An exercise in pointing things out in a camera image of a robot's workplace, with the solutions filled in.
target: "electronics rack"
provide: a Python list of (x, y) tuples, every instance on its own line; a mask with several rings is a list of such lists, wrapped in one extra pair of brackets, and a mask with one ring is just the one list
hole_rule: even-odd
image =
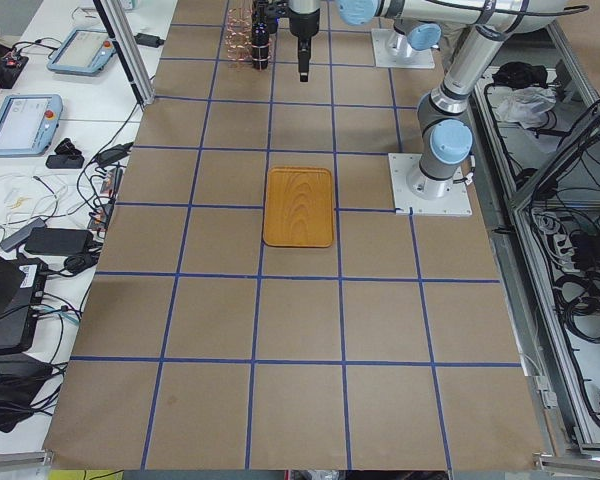
[[(531, 55), (535, 55), (536, 60), (543, 59), (546, 67), (554, 67), (553, 69), (548, 68), (549, 81), (558, 81), (566, 90), (564, 101), (558, 103), (555, 111), (561, 121), (570, 126), (588, 106), (597, 100), (597, 93), (588, 83), (576, 59), (571, 55), (564, 35), (557, 25), (554, 24), (548, 28), (547, 39), (549, 40), (546, 45), (547, 52), (544, 54), (535, 52)], [(508, 55), (512, 56), (511, 58), (501, 58), (499, 61), (496, 59), (496, 62), (498, 65), (502, 65), (511, 60), (529, 61), (526, 60), (529, 55), (528, 49), (519, 52), (517, 54), (516, 48), (513, 47), (508, 52)], [(538, 218), (551, 220), (545, 215), (553, 216), (557, 211), (558, 218), (557, 222), (554, 222), (554, 227), (565, 230), (561, 232), (564, 234), (564, 238), (560, 237), (560, 239), (564, 239), (566, 242), (563, 245), (564, 249), (558, 253), (574, 252), (573, 245), (569, 245), (571, 237), (578, 233), (577, 230), (589, 230), (591, 233), (594, 227), (589, 225), (587, 218), (592, 218), (594, 222), (600, 219), (600, 194), (594, 192), (594, 190), (600, 190), (600, 141), (589, 150), (589, 153), (598, 160), (597, 163), (586, 162), (589, 171), (582, 166), (584, 162), (577, 162), (571, 173), (558, 183), (559, 198), (547, 194), (547, 198), (539, 200), (536, 187), (541, 183), (543, 170), (548, 172), (549, 165), (552, 163), (555, 163), (554, 170), (559, 169), (566, 165), (566, 160), (554, 162), (557, 158), (556, 153), (538, 148), (537, 144), (534, 144), (528, 137), (529, 132), (523, 131), (516, 125), (497, 122), (491, 115), (490, 111), (499, 104), (504, 91), (506, 91), (506, 89), (503, 90), (503, 87), (488, 87), (492, 83), (491, 75), (497, 70), (498, 68), (494, 67), (486, 72), (476, 87), (474, 99), (481, 124), (486, 131), (486, 143), (495, 160), (495, 169), (500, 179), (500, 188), (498, 189), (502, 190), (504, 197), (504, 216), (509, 218), (517, 233), (518, 245), (514, 248), (505, 246), (501, 250), (508, 250), (508, 252), (502, 255), (501, 252), (498, 252), (498, 254), (499, 256), (508, 256), (507, 260), (513, 261), (512, 257), (515, 255), (512, 255), (510, 250), (519, 247), (521, 253), (519, 257), (521, 258), (518, 258), (518, 263), (522, 263), (520, 266), (526, 266), (526, 270), (520, 273), (522, 281), (518, 282), (518, 285), (505, 286), (509, 291), (531, 293), (530, 297), (533, 297), (526, 302), (526, 308), (520, 309), (520, 311), (524, 311), (523, 315), (528, 328), (526, 335), (522, 335), (526, 336), (527, 341), (520, 341), (521, 335), (518, 332), (519, 341), (523, 344), (523, 351), (532, 357), (531, 369), (538, 370), (538, 366), (533, 364), (539, 363), (540, 369), (543, 370), (533, 374), (536, 382), (532, 388), (537, 391), (537, 396), (544, 408), (545, 419), (554, 423), (554, 425), (548, 426), (549, 435), (552, 436), (554, 450), (561, 450), (554, 453), (564, 454), (566, 450), (576, 447), (582, 453), (600, 455), (600, 425), (593, 419), (593, 416), (596, 416), (600, 421), (600, 416), (596, 415), (600, 411), (600, 343), (593, 344), (584, 341), (565, 328), (564, 308), (556, 307), (555, 297), (555, 282), (562, 276), (562, 272), (556, 265), (564, 264), (560, 264), (560, 259), (556, 256), (547, 256), (546, 252), (552, 246), (543, 241), (543, 237), (553, 241), (556, 235), (541, 233), (538, 236), (537, 229), (532, 228), (529, 215), (530, 204), (534, 209), (533, 212), (536, 213), (534, 223)], [(572, 137), (577, 134), (578, 129), (573, 132)], [(516, 175), (527, 168), (538, 169), (539, 173), (528, 176), (525, 186), (521, 187), (520, 182), (516, 184)], [(556, 253), (555, 245), (553, 248), (553, 253)], [(565, 253), (563, 257), (568, 263), (570, 255)], [(584, 276), (584, 273), (579, 272), (577, 268), (573, 270), (575, 276)], [(515, 283), (508, 278), (508, 275), (503, 276), (505, 284)], [(562, 288), (565, 289), (565, 296), (570, 295), (569, 299), (581, 295), (577, 290), (579, 287), (575, 285), (563, 285)], [(593, 312), (592, 316), (578, 316), (576, 321), (578, 325), (592, 322), (595, 323), (597, 329), (600, 328), (598, 312)], [(540, 323), (541, 335), (534, 333), (535, 322)], [(536, 342), (548, 343), (549, 348), (541, 351), (535, 344)], [(525, 348), (525, 343), (527, 347), (530, 344), (533, 345), (529, 349), (530, 351)], [(549, 385), (539, 385), (542, 383), (541, 377), (545, 375), (549, 378)], [(556, 436), (561, 437), (557, 443), (554, 441)]]

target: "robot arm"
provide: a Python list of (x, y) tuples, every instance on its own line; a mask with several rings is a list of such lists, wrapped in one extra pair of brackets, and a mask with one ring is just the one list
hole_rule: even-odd
[(311, 38), (320, 30), (320, 0), (289, 0), (289, 28), (298, 38), (298, 73), (301, 82), (309, 81)]
[[(474, 25), (440, 86), (418, 106), (424, 151), (406, 186), (425, 200), (451, 190), (453, 176), (470, 155), (473, 135), (461, 121), (468, 98), (512, 33), (543, 28), (564, 14), (568, 0), (336, 0), (342, 19), (362, 25), (377, 16)], [(588, 7), (570, 7), (578, 13)]]
[(340, 16), (351, 25), (376, 16), (475, 25), (442, 84), (431, 92), (436, 109), (459, 115), (509, 35), (545, 27), (562, 14), (567, 0), (337, 0), (337, 4)]

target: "grid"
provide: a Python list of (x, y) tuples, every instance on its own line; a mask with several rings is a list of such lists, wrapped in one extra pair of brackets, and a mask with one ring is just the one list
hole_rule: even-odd
[[(347, 183), (355, 178), (353, 174), (357, 170), (352, 166), (366, 172), (371, 165), (374, 168), (369, 172), (374, 175), (374, 181), (390, 195), (389, 184), (383, 176), (387, 173), (386, 153), (402, 152), (405, 143), (410, 148), (421, 148), (417, 126), (413, 127), (409, 118), (404, 117), (415, 116), (415, 100), (399, 98), (403, 93), (398, 88), (397, 76), (404, 74), (388, 71), (390, 96), (374, 97), (382, 101), (374, 103), (362, 98), (361, 103), (340, 102), (339, 96), (343, 93), (339, 92), (344, 91), (341, 87), (346, 85), (343, 76), (346, 80), (348, 69), (352, 73), (355, 69), (356, 74), (363, 76), (374, 75), (372, 72), (378, 69), (369, 64), (368, 51), (359, 62), (337, 61), (346, 57), (335, 51), (342, 36), (346, 40), (363, 39), (370, 50), (368, 31), (341, 29), (336, 24), (336, 9), (330, 2), (324, 2), (326, 22), (321, 35), (326, 39), (326, 48), (317, 53), (313, 67), (314, 71), (316, 67), (324, 67), (316, 73), (326, 75), (323, 84), (328, 92), (326, 99), (324, 96), (322, 101), (277, 98), (281, 95), (279, 85), (288, 80), (283, 74), (288, 73), (287, 67), (294, 65), (277, 58), (270, 62), (267, 72), (258, 74), (257, 82), (249, 83), (254, 76), (251, 70), (233, 72), (234, 76), (241, 77), (236, 85), (255, 89), (254, 97), (261, 98), (218, 98), (222, 89), (229, 91), (227, 96), (237, 96), (236, 91), (239, 93), (242, 87), (221, 82), (221, 75), (228, 71), (221, 71), (228, 64), (223, 58), (221, 41), (224, 26), (213, 21), (180, 21), (190, 15), (187, 11), (202, 8), (201, 5), (196, 0), (182, 0), (176, 9), (161, 61), (164, 69), (159, 69), (156, 79), (158, 100), (143, 119), (72, 356), (63, 399), (47, 439), (47, 446), (56, 451), (58, 463), (73, 468), (129, 469), (511, 470), (530, 466), (531, 454), (541, 450), (542, 444), (479, 214), (469, 220), (444, 221), (396, 217), (386, 195), (376, 192), (373, 201), (358, 201), (355, 186)], [(214, 7), (207, 5), (203, 13), (209, 13), (209, 18), (218, 18), (214, 13), (226, 18), (231, 5), (229, 1), (217, 2), (218, 12), (212, 12)], [(274, 37), (275, 55), (284, 52), (279, 44), (287, 41), (287, 37), (291, 37), (289, 32), (281, 28)], [(176, 45), (174, 38), (181, 43)], [(197, 49), (198, 46), (191, 47), (191, 41), (198, 38), (204, 39), (200, 43), (215, 47), (215, 56), (196, 52), (188, 56), (188, 49), (184, 52), (182, 45)], [(200, 75), (195, 81), (203, 86), (208, 82), (206, 96), (178, 94), (183, 78), (170, 76), (168, 70), (183, 73), (178, 69), (188, 64), (201, 67), (195, 73), (184, 73)], [(431, 81), (431, 75), (425, 75), (424, 85), (418, 85), (421, 93), (430, 88)], [(266, 90), (258, 90), (267, 82), (268, 95)], [(353, 96), (357, 93), (360, 91), (354, 89)], [(310, 92), (311, 95), (319, 96), (315, 91)], [(251, 119), (232, 123), (234, 115), (244, 114), (251, 107), (258, 107), (249, 112), (264, 121), (266, 130), (254, 131), (259, 125), (254, 125), (257, 122)], [(309, 110), (326, 112), (326, 121), (314, 120), (322, 122), (321, 126), (326, 125), (330, 131), (307, 135), (302, 133), (300, 124), (295, 125), (301, 132), (300, 139), (311, 145), (305, 148), (302, 142), (294, 145), (284, 131), (277, 128), (280, 119), (285, 118), (284, 113), (295, 112), (301, 117)], [(227, 125), (244, 128), (244, 132), (219, 134), (218, 116), (222, 111)], [(356, 117), (359, 120), (369, 116), (377, 120), (380, 117), (374, 115), (380, 115), (379, 112), (390, 114), (391, 145), (387, 144), (387, 137), (378, 142), (367, 137), (368, 148), (352, 148), (351, 145), (365, 145), (354, 141), (352, 132), (357, 131), (351, 129), (349, 117), (359, 115)], [(194, 125), (195, 119), (199, 120), (198, 125)], [(232, 137), (238, 137), (241, 143)], [(234, 157), (245, 165), (240, 166)], [(237, 179), (214, 176), (213, 168), (220, 168), (222, 162), (242, 168), (242, 176), (240, 172), (236, 174), (240, 177)], [(261, 241), (265, 172), (279, 162), (320, 164), (333, 172), (336, 245), (328, 251), (275, 250)], [(137, 173), (141, 169), (145, 169), (144, 173)], [(168, 177), (168, 181), (161, 180), (163, 176)], [(249, 188), (244, 187), (248, 182), (251, 182)], [(226, 185), (234, 188), (227, 188), (229, 193), (224, 192)], [(213, 200), (220, 197), (229, 201)], [(240, 242), (227, 240), (235, 234), (229, 227), (240, 231)], [(449, 237), (448, 244), (443, 236)], [(449, 245), (462, 250), (461, 254), (450, 251)], [(218, 293), (223, 289), (230, 293)], [(368, 322), (358, 310), (370, 308), (367, 304), (375, 304), (382, 310), (383, 300), (394, 302), (396, 296), (403, 294), (409, 299), (402, 304), (406, 306), (404, 314), (367, 312), (366, 320), (386, 324), (372, 329), (365, 326)], [(280, 310), (279, 303), (283, 301), (295, 310)], [(489, 313), (484, 309), (471, 311), (467, 307), (467, 312), (458, 313), (458, 317), (463, 317), (458, 318), (460, 326), (448, 326), (440, 321), (445, 315), (449, 320), (448, 313), (441, 313), (446, 304), (451, 302), (453, 309), (462, 310), (464, 307), (457, 306), (464, 301), (484, 301), (486, 309), (495, 310)], [(227, 338), (222, 341), (216, 337), (207, 338), (205, 342), (201, 327), (196, 331), (186, 325), (200, 321), (196, 317), (196, 309), (203, 308), (200, 305), (212, 309), (207, 314), (211, 318), (212, 313), (217, 312), (213, 308), (219, 304), (230, 304), (235, 311), (243, 313), (251, 309), (251, 323), (246, 327), (244, 322), (238, 323), (236, 328), (223, 332)], [(293, 324), (291, 320), (294, 315), (300, 318), (300, 314), (294, 313), (296, 310), (304, 315), (308, 330), (295, 330), (298, 322)], [(433, 324), (432, 312), (436, 317)], [(400, 337), (392, 330), (395, 325), (392, 322), (401, 321), (403, 316), (411, 318), (412, 313), (409, 328), (400, 326), (400, 330), (404, 330)], [(133, 323), (128, 319), (134, 315), (149, 321), (142, 325), (144, 331), (133, 332)], [(478, 327), (472, 327), (474, 320)], [(485, 327), (484, 320), (495, 326)], [(478, 331), (467, 331), (467, 328), (478, 328)], [(485, 335), (481, 339), (483, 343), (472, 343), (471, 336), (484, 335), (480, 329), (485, 328), (491, 335)], [(311, 329), (324, 332), (324, 338), (314, 335)], [(384, 333), (375, 338), (375, 330)], [(300, 334), (312, 344), (296, 345), (293, 337)], [(287, 344), (279, 345), (279, 338), (285, 339)], [(401, 343), (403, 340), (409, 348)], [(467, 343), (467, 348), (471, 350), (473, 346), (473, 351), (454, 347), (456, 343)], [(218, 355), (223, 348), (226, 355)], [(177, 372), (188, 373), (197, 381), (182, 382)], [(99, 391), (91, 391), (96, 374), (104, 375), (109, 381), (99, 382), (96, 389)], [(128, 380), (120, 382), (121, 376)], [(225, 376), (224, 383), (218, 380)], [(217, 398), (206, 398), (196, 390), (197, 385), (215, 392)], [(310, 393), (311, 398), (306, 400), (308, 406), (298, 400), (301, 395), (285, 393), (295, 385), (305, 386)], [(329, 387), (328, 394), (316, 385)], [(394, 405), (391, 403), (394, 400), (389, 400), (393, 397), (391, 392), (386, 399), (372, 400), (376, 392), (369, 385), (386, 387), (396, 398), (402, 395), (412, 402), (405, 400)], [(484, 391), (485, 385), (488, 385), (487, 391)], [(119, 395), (132, 398), (135, 403), (131, 403), (136, 408), (122, 407), (125, 412), (128, 410), (123, 415), (125, 418), (116, 417), (115, 423), (107, 424), (104, 430), (104, 426), (94, 428), (97, 413), (85, 414), (81, 407), (86, 398), (98, 405)], [(507, 418), (492, 417), (489, 409), (502, 398), (508, 401)], [(177, 422), (187, 423), (177, 415), (183, 412), (178, 410), (178, 402), (183, 399), (203, 412), (196, 417), (196, 422), (203, 426), (195, 425), (194, 429), (203, 430), (206, 425), (226, 432), (219, 433), (217, 440), (207, 441), (208, 438), (201, 439), (204, 432), (196, 430), (191, 434), (184, 428), (179, 431)], [(226, 402), (223, 407), (214, 405), (222, 402)], [(458, 411), (458, 405), (464, 408), (464, 402), (474, 405)], [(414, 418), (404, 411), (413, 406), (420, 409), (417, 416), (422, 418)], [(388, 417), (381, 412), (385, 408), (390, 410)], [(288, 411), (280, 416), (278, 409)], [(224, 417), (216, 418), (220, 410), (228, 419), (226, 429)], [(204, 418), (204, 412), (210, 420)], [(466, 428), (463, 417), (485, 420), (477, 426), (473, 446), (467, 447), (462, 441)], [(314, 425), (321, 436), (319, 441), (313, 439), (315, 448), (302, 445), (308, 440), (305, 430), (299, 440), (277, 438), (273, 434), (284, 432), (288, 422), (295, 422), (295, 426), (302, 429), (303, 419), (309, 423), (322, 419), (325, 423)], [(402, 430), (392, 429), (387, 424), (393, 420), (413, 427), (414, 432), (403, 434)], [(77, 445), (74, 440), (74, 446), (68, 447), (67, 435), (75, 428), (76, 421), (78, 425), (89, 425), (96, 433)], [(428, 433), (418, 431), (417, 427)], [(119, 447), (115, 435), (109, 438), (110, 430), (125, 432), (125, 448)], [(494, 435), (503, 435), (499, 438), (500, 446), (491, 445)], [(425, 446), (420, 455), (405, 455), (399, 448), (405, 443), (417, 451), (416, 445), (422, 439)], [(287, 443), (304, 446), (307, 451), (280, 447)]]

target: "table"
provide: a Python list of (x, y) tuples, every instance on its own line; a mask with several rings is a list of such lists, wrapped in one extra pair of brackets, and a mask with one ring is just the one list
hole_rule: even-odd
[[(71, 14), (79, 2), (64, 0), (45, 0), (25, 30), (22, 39), (33, 41), (43, 37), (55, 37), (64, 40), (74, 26)], [(128, 13), (129, 24), (134, 33), (147, 33), (165, 38), (168, 21), (173, 14), (175, 0), (145, 0), (137, 10)], [(88, 28), (103, 28), (101, 24)], [(56, 45), (52, 40), (45, 41)], [(162, 48), (139, 47), (149, 76), (156, 73)], [(1, 99), (9, 94), (57, 93), (64, 103), (62, 118), (90, 121), (124, 121), (130, 114), (136, 99), (117, 57), (113, 57), (103, 71), (95, 77), (62, 75), (47, 69), (49, 50), (31, 47), (25, 50), (29, 63), (22, 76), (11, 90), (2, 90)], [(141, 112), (132, 117), (138, 121)]]
[[(45, 442), (56, 465), (531, 468), (544, 446), (475, 197), (467, 219), (393, 211), (387, 153), (421, 151), (415, 106), (442, 72), (374, 68), (369, 26), (333, 2), (308, 84), (284, 29), (270, 69), (238, 68), (231, 5), (176, 8)], [(332, 172), (333, 246), (262, 243), (276, 165)]]
[[(77, 4), (78, 0), (45, 0), (22, 38), (34, 40), (52, 36), (63, 39), (72, 28), (71, 12)], [(134, 32), (143, 31), (164, 38), (174, 6), (175, 0), (142, 2), (137, 10), (128, 14)], [(141, 51), (149, 72), (155, 73), (161, 48), (141, 48)], [(48, 71), (46, 69), (47, 51), (34, 48), (28, 51), (27, 55), (31, 60), (18, 79), (16, 88), (0, 92), (0, 106), (2, 99), (8, 94), (60, 94), (63, 97), (65, 108), (51, 149), (61, 139), (69, 137), (83, 151), (85, 158), (91, 158), (123, 126), (124, 120), (129, 117), (135, 104), (135, 98), (119, 61), (114, 58), (101, 75), (84, 78), (62, 76)], [(141, 116), (142, 112), (137, 109), (114, 144), (134, 140)], [(44, 166), (45, 159), (46, 155), (0, 158), (0, 213), (4, 209), (5, 195), (10, 190), (17, 189), (19, 196), (30, 197), (30, 200), (25, 201), (23, 208), (26, 208), (27, 204), (34, 203), (40, 196), (48, 194), (41, 189), (37, 182), (30, 179), (33, 175), (40, 176), (54, 189), (62, 189), (65, 184), (68, 186), (68, 193), (60, 202), (59, 213), (80, 203), (74, 187), (78, 171), (48, 170)], [(71, 217), (51, 219), (48, 224), (50, 227), (56, 228), (85, 228), (88, 220), (87, 209), (82, 209)], [(60, 267), (63, 260), (61, 257), (42, 257), (42, 259), (51, 268)], [(91, 284), (93, 273), (93, 269), (91, 269), (72, 279), (52, 277), (48, 279), (45, 291), (60, 296), (77, 306)], [(60, 302), (52, 299), (49, 299), (48, 303), (61, 305)], [(64, 334), (55, 359), (56, 362), (66, 361), (69, 358), (77, 330), (76, 325), (65, 321)], [(56, 349), (59, 336), (60, 325), (57, 319), (39, 321), (33, 346), (26, 353), (39, 360), (48, 361)], [(53, 391), (58, 381), (47, 382), (39, 398), (43, 398), (45, 394)], [(49, 423), (48, 417), (34, 415), (19, 423), (11, 433), (0, 432), (0, 454), (40, 450)]]

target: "power adapter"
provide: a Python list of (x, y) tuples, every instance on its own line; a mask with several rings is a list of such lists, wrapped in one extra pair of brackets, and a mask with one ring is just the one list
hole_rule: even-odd
[(98, 253), (72, 255), (64, 261), (64, 269), (73, 275), (78, 275), (96, 265), (99, 259), (100, 254)]
[(144, 45), (145, 47), (158, 48), (164, 45), (164, 40), (157, 35), (147, 35), (146, 33), (137, 33), (134, 37), (138, 45)]
[(118, 144), (115, 147), (108, 148), (95, 156), (95, 161), (99, 167), (104, 168), (119, 162), (129, 155), (129, 150), (133, 142)]

